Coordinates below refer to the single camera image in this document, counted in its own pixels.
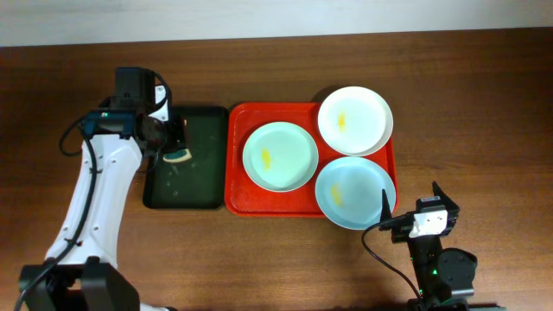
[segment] red tray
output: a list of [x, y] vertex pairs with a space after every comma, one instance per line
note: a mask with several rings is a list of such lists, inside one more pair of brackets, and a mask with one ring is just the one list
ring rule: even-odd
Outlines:
[[[344, 155], [334, 151], [322, 139], [317, 126], [319, 107], [318, 103], [243, 103], [231, 111], [225, 177], [225, 204], [231, 212], [242, 216], [323, 216], [315, 199], [317, 176], [329, 162]], [[248, 177], [242, 164], [242, 150], [251, 133], [264, 124], [277, 121], [303, 127], [319, 149], [319, 166], [315, 175], [304, 186], [287, 193], [274, 193], [259, 187]], [[397, 188], [391, 137], [381, 150], [365, 158], [388, 172]]]

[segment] plate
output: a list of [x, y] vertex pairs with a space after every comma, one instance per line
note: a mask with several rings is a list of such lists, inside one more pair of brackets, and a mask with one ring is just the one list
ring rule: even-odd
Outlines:
[[396, 188], [390, 176], [375, 162], [346, 156], [322, 169], [315, 197], [322, 212], [336, 225], [365, 230], [380, 219], [382, 189], [391, 211], [396, 205]]
[[245, 172], [258, 186], [274, 191], [295, 190], [308, 182], [319, 162], [313, 137], [288, 122], [274, 122], [248, 137], [242, 162]]
[[391, 136], [393, 117], [386, 101], [374, 91], [349, 86], [330, 94], [318, 115], [325, 142], [346, 156], [368, 156]]

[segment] tray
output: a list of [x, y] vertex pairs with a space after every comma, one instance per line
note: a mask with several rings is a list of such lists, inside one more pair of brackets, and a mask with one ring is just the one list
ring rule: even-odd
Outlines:
[[[344, 155], [331, 149], [319, 133], [317, 113], [320, 106], [319, 103], [243, 103], [231, 111], [225, 181], [225, 203], [231, 212], [242, 216], [324, 216], [315, 199], [315, 182], [322, 168]], [[303, 187], [287, 193], [273, 193], [257, 186], [250, 180], [242, 164], [242, 150], [251, 133], [264, 124], [276, 121], [303, 127], [311, 134], [319, 150], [319, 166], [313, 178]], [[381, 150], [364, 158], [380, 165], [390, 175], [397, 189], [392, 138]]]
[[225, 190], [228, 110], [218, 106], [172, 109], [187, 120], [192, 159], [173, 164], [160, 158], [146, 176], [143, 203], [154, 209], [220, 208]]

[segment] brown wooden surface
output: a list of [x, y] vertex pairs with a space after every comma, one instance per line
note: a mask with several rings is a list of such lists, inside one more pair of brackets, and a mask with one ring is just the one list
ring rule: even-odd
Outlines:
[[[553, 31], [512, 29], [0, 49], [0, 308], [40, 263], [73, 193], [61, 132], [113, 90], [113, 70], [161, 73], [176, 105], [309, 101], [329, 87], [380, 93], [394, 114], [399, 208], [438, 181], [461, 206], [445, 247], [479, 258], [473, 302], [553, 309]], [[79, 145], [79, 139], [69, 141]], [[122, 273], [180, 309], [330, 309], [404, 302], [407, 284], [326, 219], [240, 218], [143, 206], [130, 189]], [[369, 244], [414, 280], [406, 245]]]

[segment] white wall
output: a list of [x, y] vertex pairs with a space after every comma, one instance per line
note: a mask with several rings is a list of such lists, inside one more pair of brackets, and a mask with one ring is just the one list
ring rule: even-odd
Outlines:
[[553, 26], [553, 0], [0, 0], [0, 46]]

